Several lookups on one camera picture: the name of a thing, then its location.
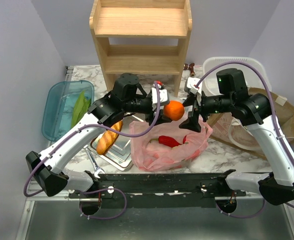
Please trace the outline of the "green toy leafy vegetable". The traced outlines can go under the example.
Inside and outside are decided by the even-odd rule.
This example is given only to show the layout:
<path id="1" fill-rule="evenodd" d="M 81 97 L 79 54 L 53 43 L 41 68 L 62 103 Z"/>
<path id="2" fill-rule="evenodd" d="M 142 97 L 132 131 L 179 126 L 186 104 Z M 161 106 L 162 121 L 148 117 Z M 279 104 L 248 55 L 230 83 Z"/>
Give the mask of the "green toy leafy vegetable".
<path id="1" fill-rule="evenodd" d="M 91 105 L 91 99 L 85 97 L 85 91 L 82 91 L 74 105 L 71 119 L 71 128 L 73 128 L 87 113 Z"/>

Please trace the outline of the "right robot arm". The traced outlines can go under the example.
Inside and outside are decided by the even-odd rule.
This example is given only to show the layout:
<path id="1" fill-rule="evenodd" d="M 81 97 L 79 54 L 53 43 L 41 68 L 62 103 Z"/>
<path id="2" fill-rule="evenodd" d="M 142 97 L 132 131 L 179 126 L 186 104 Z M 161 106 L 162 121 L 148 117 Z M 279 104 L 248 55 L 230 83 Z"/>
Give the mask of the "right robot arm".
<path id="1" fill-rule="evenodd" d="M 258 142 L 272 168 L 271 173 L 265 174 L 229 170 L 218 178 L 218 193 L 223 196 L 234 190 L 258 193 L 275 206 L 294 200 L 294 152 L 280 128 L 272 96 L 250 95 L 239 69 L 221 70 L 216 77 L 220 94 L 215 96 L 204 94 L 201 79 L 191 77 L 186 81 L 188 95 L 183 105 L 192 106 L 192 110 L 179 127 L 199 132 L 199 117 L 207 121 L 211 114 L 231 113 Z"/>

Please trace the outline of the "toy orange fruit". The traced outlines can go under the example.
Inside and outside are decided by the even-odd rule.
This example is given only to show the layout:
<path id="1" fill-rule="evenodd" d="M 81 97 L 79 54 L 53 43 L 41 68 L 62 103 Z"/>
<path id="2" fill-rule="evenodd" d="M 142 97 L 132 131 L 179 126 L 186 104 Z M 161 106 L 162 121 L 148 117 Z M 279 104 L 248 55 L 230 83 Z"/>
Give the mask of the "toy orange fruit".
<path id="1" fill-rule="evenodd" d="M 185 109 L 181 102 L 173 100 L 170 101 L 168 105 L 164 106 L 163 112 L 164 115 L 172 121 L 178 121 L 183 117 Z"/>

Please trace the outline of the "pink plastic grocery bag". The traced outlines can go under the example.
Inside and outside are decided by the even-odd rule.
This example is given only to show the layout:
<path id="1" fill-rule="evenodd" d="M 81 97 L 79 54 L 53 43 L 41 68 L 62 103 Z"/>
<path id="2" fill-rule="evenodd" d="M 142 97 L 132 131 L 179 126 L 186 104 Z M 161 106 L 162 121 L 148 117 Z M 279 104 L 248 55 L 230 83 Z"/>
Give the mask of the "pink plastic grocery bag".
<path id="1" fill-rule="evenodd" d="M 186 120 L 183 116 L 178 121 L 154 126 L 147 134 L 132 138 L 131 159 L 141 171 L 157 172 L 182 168 L 197 158 L 209 145 L 208 138 L 213 129 L 199 119 L 201 132 L 179 128 Z M 160 136 L 171 137 L 180 143 L 170 147 L 158 142 Z"/>

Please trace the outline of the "red toy pepper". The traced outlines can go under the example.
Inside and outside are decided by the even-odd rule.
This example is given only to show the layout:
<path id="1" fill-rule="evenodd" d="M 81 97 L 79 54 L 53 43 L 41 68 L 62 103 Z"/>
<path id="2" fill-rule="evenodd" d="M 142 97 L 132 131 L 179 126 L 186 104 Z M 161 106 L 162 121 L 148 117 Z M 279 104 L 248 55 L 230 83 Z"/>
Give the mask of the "red toy pepper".
<path id="1" fill-rule="evenodd" d="M 151 143 L 152 141 L 157 141 L 159 144 L 163 144 L 167 147 L 174 148 L 184 144 L 186 142 L 186 137 L 187 136 L 184 136 L 182 139 L 182 143 L 179 143 L 173 137 L 161 135 L 158 138 L 152 138 L 151 140 L 149 140 L 149 143 Z"/>

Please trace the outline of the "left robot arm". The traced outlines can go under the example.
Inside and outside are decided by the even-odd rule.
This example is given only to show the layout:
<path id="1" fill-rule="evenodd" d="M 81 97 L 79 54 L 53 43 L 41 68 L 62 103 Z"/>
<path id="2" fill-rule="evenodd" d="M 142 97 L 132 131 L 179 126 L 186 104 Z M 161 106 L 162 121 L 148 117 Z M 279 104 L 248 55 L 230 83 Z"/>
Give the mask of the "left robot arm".
<path id="1" fill-rule="evenodd" d="M 169 94 L 162 83 L 155 81 L 150 92 L 146 93 L 137 75 L 121 74 L 113 89 L 96 100 L 67 134 L 40 153 L 31 151 L 27 154 L 28 180 L 34 178 L 48 197 L 62 190 L 81 191 L 88 198 L 95 196 L 98 186 L 94 178 L 86 172 L 65 170 L 67 163 L 91 140 L 121 121 L 126 113 L 145 114 L 150 126 L 132 137 L 147 134 L 157 124 L 160 107 L 169 102 Z"/>

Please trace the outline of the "brown burlap tote bag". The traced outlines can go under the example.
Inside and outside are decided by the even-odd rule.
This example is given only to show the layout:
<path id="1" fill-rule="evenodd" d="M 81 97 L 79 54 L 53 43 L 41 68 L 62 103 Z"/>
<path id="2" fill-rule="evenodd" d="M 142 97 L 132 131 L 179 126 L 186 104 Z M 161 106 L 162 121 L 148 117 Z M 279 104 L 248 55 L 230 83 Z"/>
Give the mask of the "brown burlap tote bag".
<path id="1" fill-rule="evenodd" d="M 294 143 L 294 106 L 283 96 L 271 93 L 280 127 L 289 143 Z M 213 114 L 208 119 L 213 132 L 210 138 L 266 159 L 261 147 L 239 120 L 230 113 Z"/>

